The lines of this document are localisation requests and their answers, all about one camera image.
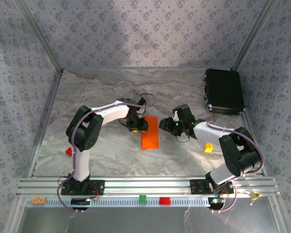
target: metal bracket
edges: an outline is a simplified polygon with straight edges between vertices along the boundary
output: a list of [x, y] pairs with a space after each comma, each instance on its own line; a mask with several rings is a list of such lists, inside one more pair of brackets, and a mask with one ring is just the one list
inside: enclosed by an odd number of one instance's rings
[[215, 190], [212, 189], [210, 186], [210, 182], [205, 179], [201, 180], [190, 180], [190, 188], [191, 188], [191, 194], [197, 195], [197, 194], [216, 194], [217, 190], [222, 190], [222, 194], [233, 194], [234, 188], [232, 182], [227, 182], [224, 185], [221, 185], [220, 187], [217, 187]]
[[63, 184], [61, 195], [63, 196], [102, 196], [105, 187], [104, 180], [90, 180], [89, 177], [82, 182], [71, 178]]

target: orange block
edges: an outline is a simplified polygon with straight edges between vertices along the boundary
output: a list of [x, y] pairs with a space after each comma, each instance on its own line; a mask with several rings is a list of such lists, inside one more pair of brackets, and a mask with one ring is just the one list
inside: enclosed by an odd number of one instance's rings
[[159, 125], [157, 116], [143, 116], [149, 127], [147, 132], [141, 132], [141, 149], [159, 149]]

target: yellow block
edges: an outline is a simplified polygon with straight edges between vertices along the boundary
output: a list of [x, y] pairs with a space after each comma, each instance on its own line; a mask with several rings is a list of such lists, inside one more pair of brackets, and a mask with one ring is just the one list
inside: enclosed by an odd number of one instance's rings
[[251, 197], [251, 200], [256, 200], [261, 196], [261, 193], [250, 193], [249, 196]]
[[210, 153], [210, 152], [212, 152], [212, 150], [213, 150], [212, 143], [206, 143], [205, 144], [205, 152]]
[[31, 198], [32, 205], [37, 205], [37, 204], [44, 205], [46, 201], [47, 201], [46, 197], [33, 197], [33, 198]]

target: gray marble floor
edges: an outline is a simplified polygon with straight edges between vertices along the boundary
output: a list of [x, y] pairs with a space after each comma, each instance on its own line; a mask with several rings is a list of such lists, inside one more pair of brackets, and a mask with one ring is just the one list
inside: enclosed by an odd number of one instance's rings
[[[65, 154], [69, 147], [65, 131], [80, 106], [100, 107], [121, 97], [151, 92], [157, 102], [146, 110], [146, 115], [161, 120], [171, 117], [172, 108], [180, 104], [203, 103], [204, 72], [205, 69], [64, 71], [34, 175], [67, 175], [72, 169], [72, 158]], [[148, 103], [152, 101], [151, 97], [146, 99]], [[198, 105], [190, 104], [190, 108], [195, 118], [210, 119]], [[218, 115], [215, 124], [237, 128], [242, 121], [240, 116]], [[91, 149], [91, 175], [204, 175], [223, 163], [218, 147], [211, 154], [203, 152], [203, 140], [180, 143], [165, 131], [159, 130], [159, 135], [159, 150], [142, 150], [139, 133], [130, 133], [118, 121], [103, 126]]]

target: green lego brick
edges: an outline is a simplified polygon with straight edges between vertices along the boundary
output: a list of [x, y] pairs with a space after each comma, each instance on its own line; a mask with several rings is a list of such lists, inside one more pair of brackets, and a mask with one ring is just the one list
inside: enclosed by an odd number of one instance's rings
[[146, 195], [139, 195], [139, 203], [146, 204]]

